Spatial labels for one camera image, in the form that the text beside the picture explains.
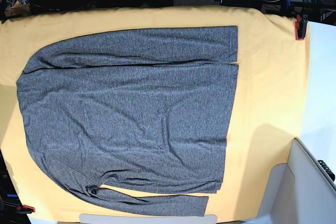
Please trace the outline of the red-black clamp right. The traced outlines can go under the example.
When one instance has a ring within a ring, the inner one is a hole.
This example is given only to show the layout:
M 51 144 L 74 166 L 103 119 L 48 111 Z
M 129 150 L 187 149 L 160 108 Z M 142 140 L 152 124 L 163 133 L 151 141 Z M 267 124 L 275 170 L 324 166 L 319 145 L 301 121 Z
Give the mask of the red-black clamp right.
M 308 15 L 297 15 L 295 22 L 296 40 L 304 40 L 307 32 Z

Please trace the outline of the white plastic bin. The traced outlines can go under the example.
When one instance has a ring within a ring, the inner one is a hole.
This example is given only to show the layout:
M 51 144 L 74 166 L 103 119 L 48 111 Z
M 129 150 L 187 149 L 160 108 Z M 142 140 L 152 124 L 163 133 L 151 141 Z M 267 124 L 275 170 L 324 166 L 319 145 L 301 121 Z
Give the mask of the white plastic bin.
M 299 139 L 272 168 L 256 223 L 335 223 L 335 184 Z

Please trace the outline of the red-black clamp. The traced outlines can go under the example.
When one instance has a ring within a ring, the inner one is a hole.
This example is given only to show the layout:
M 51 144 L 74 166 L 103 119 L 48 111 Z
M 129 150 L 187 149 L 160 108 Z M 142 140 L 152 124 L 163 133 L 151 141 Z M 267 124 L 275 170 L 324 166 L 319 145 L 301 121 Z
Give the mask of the red-black clamp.
M 35 208 L 31 206 L 21 205 L 15 208 L 17 214 L 32 214 L 35 212 Z
M 307 32 L 308 15 L 297 15 L 295 22 L 296 40 L 304 40 Z

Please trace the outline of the red-black clamp left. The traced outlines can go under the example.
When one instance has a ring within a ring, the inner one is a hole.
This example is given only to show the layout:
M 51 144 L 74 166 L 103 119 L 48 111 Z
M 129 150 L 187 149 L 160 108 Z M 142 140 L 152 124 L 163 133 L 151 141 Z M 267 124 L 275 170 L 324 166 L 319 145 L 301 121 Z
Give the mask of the red-black clamp left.
M 32 214 L 35 212 L 35 208 L 31 206 L 21 205 L 15 208 L 17 214 Z

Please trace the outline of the grey long-sleeve shirt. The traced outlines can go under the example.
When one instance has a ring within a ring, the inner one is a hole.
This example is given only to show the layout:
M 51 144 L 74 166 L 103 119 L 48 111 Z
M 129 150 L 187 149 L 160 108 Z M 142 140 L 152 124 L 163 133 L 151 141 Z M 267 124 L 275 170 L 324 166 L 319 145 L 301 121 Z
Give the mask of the grey long-sleeve shirt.
M 75 37 L 38 50 L 16 82 L 37 166 L 88 203 L 202 216 L 222 185 L 238 28 Z

